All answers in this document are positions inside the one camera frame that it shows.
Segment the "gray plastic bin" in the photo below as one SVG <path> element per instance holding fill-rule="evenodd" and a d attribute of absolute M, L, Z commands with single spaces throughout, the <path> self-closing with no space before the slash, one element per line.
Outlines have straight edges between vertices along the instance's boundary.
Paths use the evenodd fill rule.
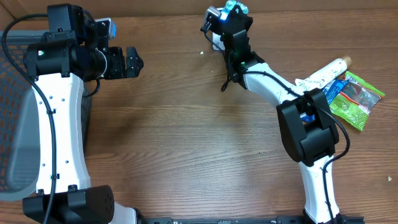
<path fill-rule="evenodd" d="M 25 71 L 23 54 L 29 44 L 40 42 L 44 32 L 46 30 L 15 30 L 8 33 L 8 49 Z M 81 102 L 83 145 L 90 107 L 91 100 L 84 98 Z M 20 200 L 35 191 L 40 165 L 39 137 L 39 115 L 34 92 L 8 62 L 0 47 L 0 200 Z"/>

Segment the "table surface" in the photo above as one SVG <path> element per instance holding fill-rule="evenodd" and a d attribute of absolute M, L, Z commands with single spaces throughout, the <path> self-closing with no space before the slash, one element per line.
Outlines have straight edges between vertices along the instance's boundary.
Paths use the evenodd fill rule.
<path fill-rule="evenodd" d="M 333 178 L 343 214 L 398 223 L 398 9 L 252 16 L 253 50 L 288 81 L 349 55 L 350 70 L 386 94 L 363 132 L 343 123 L 351 150 Z M 203 17 L 114 21 L 111 45 L 135 46 L 145 67 L 139 78 L 101 82 L 93 98 L 85 154 L 92 185 L 110 185 L 116 201 L 147 217 L 301 214 L 302 177 L 282 146 L 275 109 L 238 84 L 220 92 L 225 65 L 199 31 Z M 46 28 L 45 21 L 17 26 Z M 1 202 L 0 222 L 33 221 L 20 202 Z"/>

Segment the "brown table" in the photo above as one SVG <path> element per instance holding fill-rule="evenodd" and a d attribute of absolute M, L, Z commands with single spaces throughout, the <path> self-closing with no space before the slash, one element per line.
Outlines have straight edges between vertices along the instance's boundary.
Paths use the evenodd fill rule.
<path fill-rule="evenodd" d="M 386 93 L 363 132 L 344 122 L 352 146 L 333 176 L 342 213 L 398 223 L 398 9 L 252 16 L 253 49 L 289 81 L 349 55 L 351 71 Z M 111 45 L 136 46 L 145 67 L 139 78 L 101 82 L 93 99 L 86 152 L 92 185 L 110 185 L 119 203 L 148 217 L 301 214 L 302 178 L 282 146 L 275 109 L 238 84 L 220 92 L 225 65 L 199 31 L 203 17 L 115 22 Z M 32 21 L 17 28 L 46 27 Z M 3 202 L 0 222 L 33 221 L 20 202 Z"/>

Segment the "chip bag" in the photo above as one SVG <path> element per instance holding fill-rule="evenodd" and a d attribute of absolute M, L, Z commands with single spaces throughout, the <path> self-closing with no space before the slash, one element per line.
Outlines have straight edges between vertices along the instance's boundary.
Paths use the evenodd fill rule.
<path fill-rule="evenodd" d="M 351 72 L 346 72 L 345 80 L 349 82 L 330 103 L 330 110 L 363 131 L 371 110 L 385 94 Z"/>

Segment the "wooden table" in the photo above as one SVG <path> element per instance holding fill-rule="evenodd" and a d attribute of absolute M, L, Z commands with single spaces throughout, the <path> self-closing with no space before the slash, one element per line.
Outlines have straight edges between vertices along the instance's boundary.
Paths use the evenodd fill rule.
<path fill-rule="evenodd" d="M 363 132 L 344 122 L 351 150 L 333 176 L 343 214 L 398 223 L 398 9 L 252 16 L 252 48 L 290 82 L 349 55 L 351 71 L 386 93 Z M 92 185 L 110 185 L 119 203 L 147 217 L 301 214 L 302 177 L 282 146 L 275 109 L 238 84 L 220 92 L 225 65 L 199 31 L 203 17 L 115 22 L 111 45 L 137 47 L 145 67 L 139 78 L 101 82 L 93 98 L 86 151 Z M 341 136 L 337 151 L 344 146 Z M 0 222 L 33 221 L 20 202 L 4 202 Z"/>

